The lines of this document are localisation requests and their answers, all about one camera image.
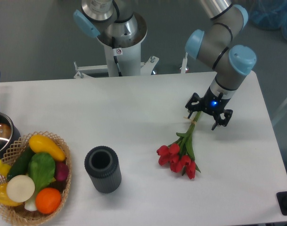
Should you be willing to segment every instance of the tulip bouquet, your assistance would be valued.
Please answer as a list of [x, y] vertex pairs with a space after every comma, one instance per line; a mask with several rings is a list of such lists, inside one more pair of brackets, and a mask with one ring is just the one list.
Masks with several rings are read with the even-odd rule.
[[196, 165], [192, 147], [193, 131], [200, 114], [201, 112], [198, 112], [194, 119], [191, 120], [190, 127], [186, 133], [176, 133], [179, 137], [178, 140], [168, 146], [163, 145], [157, 150], [157, 154], [160, 156], [158, 162], [161, 166], [169, 163], [171, 171], [176, 173], [182, 171], [182, 175], [186, 173], [189, 179], [195, 178], [196, 170], [201, 172]]

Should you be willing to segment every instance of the black cup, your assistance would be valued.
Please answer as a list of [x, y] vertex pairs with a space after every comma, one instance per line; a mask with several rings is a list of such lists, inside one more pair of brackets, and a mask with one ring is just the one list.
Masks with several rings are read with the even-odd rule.
[[109, 147], [98, 146], [89, 151], [85, 158], [85, 169], [99, 192], [113, 192], [121, 183], [118, 156]]

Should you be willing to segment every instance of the white table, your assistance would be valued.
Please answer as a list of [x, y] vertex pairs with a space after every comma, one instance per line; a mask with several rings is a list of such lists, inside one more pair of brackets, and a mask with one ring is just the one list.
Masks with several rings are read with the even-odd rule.
[[[215, 73], [170, 74], [0, 84], [1, 111], [21, 134], [61, 136], [73, 157], [70, 194], [46, 225], [227, 226], [287, 221], [276, 193], [287, 175], [258, 80], [252, 72], [227, 105], [227, 127], [211, 131], [203, 114], [194, 133], [202, 174], [194, 180], [157, 163], [156, 149], [177, 139], [189, 121], [185, 104], [203, 96]], [[85, 171], [90, 149], [118, 154], [120, 187], [101, 194]], [[0, 225], [5, 223], [0, 218]]]

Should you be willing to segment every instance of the wicker basket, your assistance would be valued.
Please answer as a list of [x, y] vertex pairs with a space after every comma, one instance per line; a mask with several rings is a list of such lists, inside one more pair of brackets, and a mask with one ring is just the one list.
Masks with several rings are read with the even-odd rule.
[[[15, 160], [18, 158], [18, 156], [21, 154], [21, 152], [24, 151], [24, 149], [28, 145], [28, 140], [32, 135], [35, 134], [41, 134], [46, 137], [51, 138], [66, 154], [66, 165], [69, 168], [69, 175], [65, 182], [53, 182], [48, 187], [53, 187], [58, 189], [62, 194], [62, 201], [59, 207], [56, 211], [54, 211], [51, 214], [42, 214], [38, 211], [27, 211], [24, 209], [24, 204], [17, 206], [17, 207], [9, 207], [5, 206], [3, 204], [0, 204], [0, 214], [2, 216], [2, 219], [5, 220], [7, 223], [10, 223], [12, 225], [27, 225], [27, 226], [36, 226], [45, 223], [46, 221], [52, 219], [59, 213], [59, 211], [62, 209], [63, 205], [65, 204], [70, 184], [71, 184], [71, 175], [72, 175], [72, 163], [71, 163], [71, 156], [69, 147], [64, 142], [63, 139], [61, 139], [58, 135], [49, 133], [49, 132], [34, 132], [32, 134], [28, 134], [24, 137], [20, 137], [18, 141], [15, 141], [9, 149], [7, 149], [6, 153], [4, 154], [4, 157], [2, 158], [3, 163], [6, 163], [8, 165], [13, 165]], [[5, 177], [3, 177], [0, 174], [0, 184], [6, 183]]]

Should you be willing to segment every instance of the cucumber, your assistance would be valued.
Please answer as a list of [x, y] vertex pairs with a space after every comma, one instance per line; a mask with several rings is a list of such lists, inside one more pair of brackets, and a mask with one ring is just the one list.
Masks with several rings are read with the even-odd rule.
[[12, 178], [18, 175], [25, 175], [28, 170], [28, 164], [34, 154], [35, 153], [31, 150], [31, 148], [27, 146], [10, 168], [7, 174], [7, 181], [10, 181]]

